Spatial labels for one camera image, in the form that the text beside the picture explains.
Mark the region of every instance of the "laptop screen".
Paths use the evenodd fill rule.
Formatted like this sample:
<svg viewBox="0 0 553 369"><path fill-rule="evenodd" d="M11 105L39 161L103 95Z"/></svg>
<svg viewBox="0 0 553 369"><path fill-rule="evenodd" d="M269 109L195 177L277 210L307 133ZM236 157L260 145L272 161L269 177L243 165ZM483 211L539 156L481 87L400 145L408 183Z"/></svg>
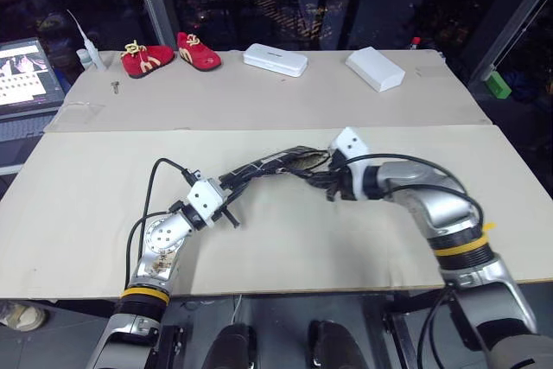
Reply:
<svg viewBox="0 0 553 369"><path fill-rule="evenodd" d="M52 111L63 99L38 39L0 45L0 119Z"/></svg>

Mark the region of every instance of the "red shoe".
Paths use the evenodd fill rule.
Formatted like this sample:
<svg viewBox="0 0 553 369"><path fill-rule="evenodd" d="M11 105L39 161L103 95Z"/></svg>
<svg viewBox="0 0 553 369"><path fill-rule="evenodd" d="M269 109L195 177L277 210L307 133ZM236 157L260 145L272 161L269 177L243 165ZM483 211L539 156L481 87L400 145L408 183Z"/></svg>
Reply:
<svg viewBox="0 0 553 369"><path fill-rule="evenodd" d="M124 48L121 62L131 78L142 78L157 68L169 64L175 57L173 49L164 45L145 47L134 41L125 45Z"/></svg>
<svg viewBox="0 0 553 369"><path fill-rule="evenodd" d="M181 58L199 71L212 71L221 66L220 57L201 43L196 35L179 32L176 44Z"/></svg>

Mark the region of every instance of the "shoe lace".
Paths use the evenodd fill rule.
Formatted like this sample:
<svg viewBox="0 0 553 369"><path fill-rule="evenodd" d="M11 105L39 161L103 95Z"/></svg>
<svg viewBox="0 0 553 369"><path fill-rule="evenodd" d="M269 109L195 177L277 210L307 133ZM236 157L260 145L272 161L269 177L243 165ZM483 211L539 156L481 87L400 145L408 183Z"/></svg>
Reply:
<svg viewBox="0 0 553 369"><path fill-rule="evenodd" d="M141 51L145 51L146 47L144 45L138 45L137 40L135 39L134 42L125 45L124 49L125 51L121 54L121 56L125 56L127 54L138 54Z"/></svg>
<svg viewBox="0 0 553 369"><path fill-rule="evenodd" d="M187 36L187 44L193 47L194 45L200 44L200 39L198 36L190 34Z"/></svg>

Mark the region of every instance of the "cardboard sheet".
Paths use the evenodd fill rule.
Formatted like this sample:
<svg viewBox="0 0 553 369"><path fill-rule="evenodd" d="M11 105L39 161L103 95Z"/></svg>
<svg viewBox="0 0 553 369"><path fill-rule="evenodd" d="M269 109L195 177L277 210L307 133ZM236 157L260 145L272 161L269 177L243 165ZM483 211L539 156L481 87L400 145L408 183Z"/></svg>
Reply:
<svg viewBox="0 0 553 369"><path fill-rule="evenodd" d="M239 51L220 53L210 73L176 57L134 80L119 53L108 70L79 76L48 131L298 130L344 125L490 124L467 88L431 50L382 51L405 71L401 86L374 91L345 64L351 51L305 52L299 78L244 64ZM119 81L118 94L112 81Z"/></svg>
<svg viewBox="0 0 553 369"><path fill-rule="evenodd" d="M325 148L339 130L49 133L0 203L0 297L119 296L124 248L149 171L166 156L218 176L277 150ZM490 239L518 280L553 277L553 203L495 126L364 128L374 152L451 169L497 228ZM151 209L188 185L160 168ZM410 215L383 201L325 200L295 177L256 180L183 252L175 294L394 289L442 283Z"/></svg>

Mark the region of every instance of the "white box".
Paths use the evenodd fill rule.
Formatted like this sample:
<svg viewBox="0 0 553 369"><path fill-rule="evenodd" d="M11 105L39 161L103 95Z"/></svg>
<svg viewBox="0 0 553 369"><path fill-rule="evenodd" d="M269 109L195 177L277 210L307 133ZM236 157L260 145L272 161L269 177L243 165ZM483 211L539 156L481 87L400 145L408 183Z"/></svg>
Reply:
<svg viewBox="0 0 553 369"><path fill-rule="evenodd" d="M347 57L346 65L378 92L399 86L405 76L403 69L373 47L355 51Z"/></svg>
<svg viewBox="0 0 553 369"><path fill-rule="evenodd" d="M254 43L244 51L244 63L290 77L299 77L308 67L308 57Z"/></svg>

